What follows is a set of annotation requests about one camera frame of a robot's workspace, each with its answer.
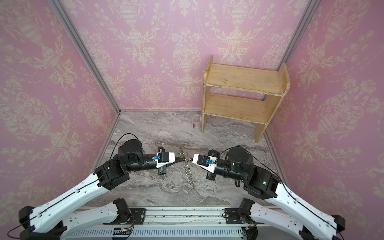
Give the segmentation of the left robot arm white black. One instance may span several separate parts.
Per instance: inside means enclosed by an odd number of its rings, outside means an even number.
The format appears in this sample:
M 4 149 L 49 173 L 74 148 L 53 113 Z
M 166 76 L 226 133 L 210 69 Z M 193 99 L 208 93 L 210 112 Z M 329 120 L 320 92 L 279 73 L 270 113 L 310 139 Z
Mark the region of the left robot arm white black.
M 147 155 L 138 139 L 126 141 L 118 153 L 95 169 L 87 178 L 64 194 L 39 207 L 26 206 L 19 210 L 23 227 L 19 240 L 64 240 L 69 235 L 96 225 L 119 225 L 133 221 L 124 199 L 116 199 L 103 207 L 77 212 L 89 201 L 101 196 L 130 179 L 130 173 L 158 170 L 166 173 L 167 167 L 185 161 L 159 147 L 157 153 Z

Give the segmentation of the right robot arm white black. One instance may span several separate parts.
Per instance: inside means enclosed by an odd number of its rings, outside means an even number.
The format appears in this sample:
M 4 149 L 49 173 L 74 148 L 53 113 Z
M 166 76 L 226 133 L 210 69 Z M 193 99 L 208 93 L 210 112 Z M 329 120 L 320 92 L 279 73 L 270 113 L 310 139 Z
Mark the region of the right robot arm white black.
M 226 150 L 221 159 L 217 151 L 195 155 L 193 162 L 207 171 L 207 179 L 217 175 L 233 179 L 237 187 L 251 196 L 267 201 L 283 213 L 267 210 L 250 199 L 243 199 L 238 209 L 246 223 L 262 223 L 288 233 L 299 240 L 341 240 L 346 220 L 340 215 L 328 215 L 290 190 L 273 171 L 254 164 L 257 159 L 248 150 L 235 146 Z

